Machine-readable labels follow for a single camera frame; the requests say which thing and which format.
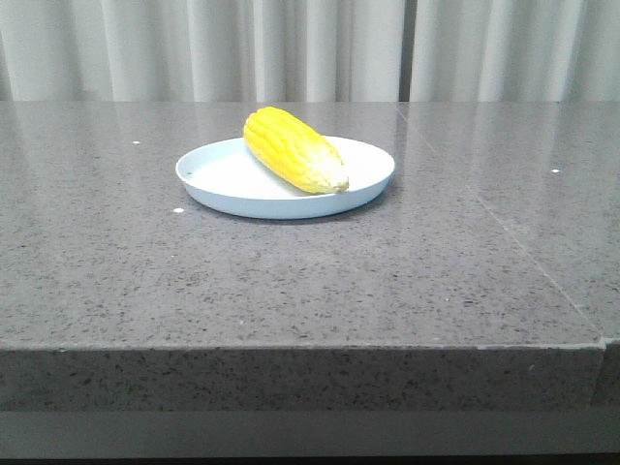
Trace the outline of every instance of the plate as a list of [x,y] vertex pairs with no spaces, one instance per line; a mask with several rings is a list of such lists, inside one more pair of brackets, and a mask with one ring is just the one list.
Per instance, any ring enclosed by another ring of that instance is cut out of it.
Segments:
[[357,208],[383,192],[394,171],[385,150],[354,139],[326,137],[349,173],[349,189],[308,194],[265,167],[243,138],[196,148],[176,163],[176,175],[196,201],[225,213],[274,220],[316,218]]

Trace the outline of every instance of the countertop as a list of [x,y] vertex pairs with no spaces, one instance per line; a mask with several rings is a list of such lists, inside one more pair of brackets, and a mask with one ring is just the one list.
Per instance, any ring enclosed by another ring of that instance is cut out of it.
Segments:
[[176,161],[260,106],[0,102],[0,410],[620,404],[620,105],[281,104],[386,190],[193,201]]

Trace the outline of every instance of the corn cob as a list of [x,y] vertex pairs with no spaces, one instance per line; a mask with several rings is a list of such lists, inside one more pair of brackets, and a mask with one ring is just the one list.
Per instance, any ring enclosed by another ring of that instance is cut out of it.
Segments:
[[336,148],[306,123],[280,108],[252,113],[245,143],[270,170],[313,194],[344,192],[349,177]]

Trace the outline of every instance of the curtain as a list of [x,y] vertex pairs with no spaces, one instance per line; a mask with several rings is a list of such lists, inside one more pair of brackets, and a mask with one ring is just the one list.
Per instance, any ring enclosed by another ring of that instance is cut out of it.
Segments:
[[619,100],[618,0],[0,0],[0,100]]
[[411,100],[620,100],[620,1],[418,0]]

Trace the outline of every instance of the plate rim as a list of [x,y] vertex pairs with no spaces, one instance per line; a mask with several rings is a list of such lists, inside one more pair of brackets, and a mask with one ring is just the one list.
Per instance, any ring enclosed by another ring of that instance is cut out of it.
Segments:
[[181,163],[183,162],[184,159],[190,157],[192,154],[194,154],[195,152],[205,149],[207,147],[210,147],[212,145],[217,145],[217,144],[223,144],[223,143],[231,143],[231,142],[239,142],[242,141],[244,144],[244,138],[243,137],[239,137],[239,138],[230,138],[230,139],[222,139],[222,140],[216,140],[214,142],[205,144],[205,145],[201,145],[200,147],[196,147],[192,150],[190,150],[189,152],[185,153],[183,156],[181,156],[177,161],[176,164],[174,166],[174,170],[176,172],[176,176],[181,180],[182,183],[187,184],[189,186],[191,186],[194,189],[203,191],[208,193],[209,195],[214,195],[214,196],[220,196],[223,198],[228,198],[228,199],[244,199],[244,200],[249,200],[249,201],[268,201],[268,202],[300,202],[300,201],[306,201],[308,202],[310,199],[328,199],[328,198],[332,198],[332,197],[336,197],[336,196],[342,196],[342,195],[347,195],[347,194],[352,194],[355,192],[360,192],[363,191],[364,189],[368,189],[369,187],[372,187],[374,185],[380,184],[381,182],[385,181],[386,179],[389,179],[396,168],[396,164],[395,164],[395,160],[394,158],[383,148],[378,147],[377,145],[374,145],[372,143],[368,143],[365,142],[363,140],[358,140],[358,139],[351,139],[351,138],[342,138],[339,136],[325,136],[325,138],[327,140],[346,140],[346,141],[352,141],[352,142],[356,142],[356,143],[362,143],[364,145],[368,145],[370,147],[372,147],[373,149],[377,149],[379,151],[382,152],[382,155],[384,155],[386,157],[387,160],[389,160],[390,163],[390,169],[388,170],[387,175],[385,175],[384,177],[382,177],[379,181],[370,184],[370,185],[366,185],[366,186],[362,186],[359,187],[357,189],[351,189],[351,190],[347,190],[343,193],[328,193],[328,194],[311,194],[311,193],[306,193],[307,195],[302,195],[299,197],[285,197],[285,198],[276,198],[276,199],[261,199],[261,198],[256,198],[256,197],[245,197],[245,196],[235,196],[235,195],[229,195],[229,194],[221,194],[218,192],[214,192],[214,191],[209,191],[204,189],[203,187],[200,187],[198,185],[196,185],[196,183],[193,183],[190,179],[188,179],[187,177],[185,177],[179,169],[179,166],[181,165]]

